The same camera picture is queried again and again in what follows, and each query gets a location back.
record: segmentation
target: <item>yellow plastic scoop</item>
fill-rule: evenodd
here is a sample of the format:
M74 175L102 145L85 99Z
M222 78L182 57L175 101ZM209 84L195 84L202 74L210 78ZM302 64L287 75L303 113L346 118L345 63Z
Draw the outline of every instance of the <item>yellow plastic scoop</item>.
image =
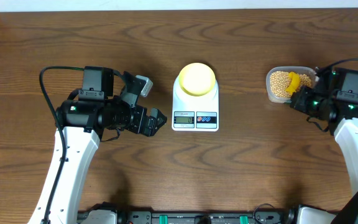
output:
M296 92L296 89L301 83L301 78L295 72L290 72L288 74L288 77L291 78L291 84L287 89L285 89L285 91L289 92L292 95L292 93Z

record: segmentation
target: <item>white wall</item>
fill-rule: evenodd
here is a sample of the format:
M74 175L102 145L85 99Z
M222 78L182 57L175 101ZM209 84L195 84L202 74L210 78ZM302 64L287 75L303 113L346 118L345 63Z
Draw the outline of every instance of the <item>white wall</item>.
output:
M358 7L358 0L0 0L0 12Z

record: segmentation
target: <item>wooden table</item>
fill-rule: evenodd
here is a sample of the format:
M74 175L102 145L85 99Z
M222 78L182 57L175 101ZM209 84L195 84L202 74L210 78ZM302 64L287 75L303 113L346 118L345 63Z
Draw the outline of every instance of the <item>wooden table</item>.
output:
M265 77L276 66L314 68L349 57L358 57L358 9L0 13L0 222L26 222L44 184L55 128L38 75L48 65L149 77L154 87L139 104L168 116L152 138L126 131L100 145L82 210L103 201L155 210L253 210L261 203L340 210L351 198L340 148L305 114L271 103ZM173 81L191 62L216 71L216 133L170 127ZM55 107L81 78L45 75ZM122 82L114 87L118 93Z

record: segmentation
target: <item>soybeans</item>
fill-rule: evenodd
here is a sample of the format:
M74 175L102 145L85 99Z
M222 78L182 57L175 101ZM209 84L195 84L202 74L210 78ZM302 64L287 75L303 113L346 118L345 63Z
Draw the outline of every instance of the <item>soybeans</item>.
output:
M270 87L272 89L272 92L277 97L291 97L291 94L286 92L285 89L287 89L290 86L291 78L288 77L289 72L282 72L277 71L273 72L270 76ZM300 84L296 91L299 91L301 86L305 85L311 88L311 79L306 74L299 75L300 77Z

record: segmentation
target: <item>clear plastic container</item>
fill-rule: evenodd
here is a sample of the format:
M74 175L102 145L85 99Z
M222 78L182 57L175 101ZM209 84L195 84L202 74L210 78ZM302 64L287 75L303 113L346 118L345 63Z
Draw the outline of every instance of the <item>clear plastic container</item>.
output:
M266 89L267 95L271 102L274 103L291 103L291 98L289 97L278 97L274 95L272 92L272 86L270 85L270 76L273 72L282 71L282 72L295 72L297 74L306 74L311 79L311 87L314 87L316 82L318 81L318 77L316 76L316 72L308 67L298 67L298 66L282 66L282 67L275 67L268 72L266 76Z

